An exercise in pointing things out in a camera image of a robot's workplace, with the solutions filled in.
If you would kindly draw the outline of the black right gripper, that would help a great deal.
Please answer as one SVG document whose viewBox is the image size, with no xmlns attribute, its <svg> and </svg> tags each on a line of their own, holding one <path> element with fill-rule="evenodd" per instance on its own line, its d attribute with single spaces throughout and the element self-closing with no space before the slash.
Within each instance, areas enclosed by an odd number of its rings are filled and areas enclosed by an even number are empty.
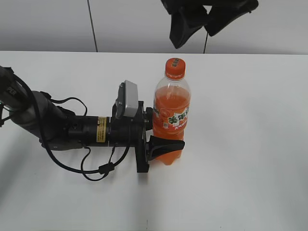
<svg viewBox="0 0 308 231">
<path fill-rule="evenodd" d="M 169 38 L 175 49 L 181 48 L 203 26 L 213 37 L 259 5 L 257 0 L 162 0 L 161 3 L 172 14 Z M 204 6 L 213 6 L 209 14 Z"/>
</svg>

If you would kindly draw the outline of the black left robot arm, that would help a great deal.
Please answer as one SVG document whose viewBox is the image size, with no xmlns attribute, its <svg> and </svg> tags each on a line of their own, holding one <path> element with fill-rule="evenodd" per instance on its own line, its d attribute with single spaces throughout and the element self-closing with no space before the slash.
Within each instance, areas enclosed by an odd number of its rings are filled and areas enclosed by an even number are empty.
<svg viewBox="0 0 308 231">
<path fill-rule="evenodd" d="M 76 115 L 48 93 L 32 91 L 9 67 L 0 69 L 0 108 L 8 119 L 38 137 L 52 160 L 54 151 L 91 147 L 134 148 L 137 172 L 146 173 L 149 162 L 184 148 L 180 139 L 146 136 L 153 127 L 153 110 L 138 99 L 137 85 L 124 81 L 111 116 Z"/>
</svg>

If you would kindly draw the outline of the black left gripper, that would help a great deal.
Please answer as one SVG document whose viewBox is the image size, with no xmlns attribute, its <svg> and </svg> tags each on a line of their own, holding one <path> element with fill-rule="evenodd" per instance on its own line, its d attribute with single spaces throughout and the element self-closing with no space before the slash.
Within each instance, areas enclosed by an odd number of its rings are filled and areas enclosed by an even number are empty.
<svg viewBox="0 0 308 231">
<path fill-rule="evenodd" d="M 122 156 L 114 163 L 118 166 L 128 154 L 130 147 L 135 149 L 136 166 L 138 173 L 149 171 L 148 161 L 152 161 L 164 154 L 183 150 L 185 141 L 168 140 L 150 136 L 146 142 L 146 131 L 153 129 L 153 109 L 147 107 L 144 112 L 143 101 L 138 102 L 136 115 L 116 118 L 118 107 L 112 107 L 112 117 L 108 132 L 109 146 L 125 147 Z"/>
</svg>

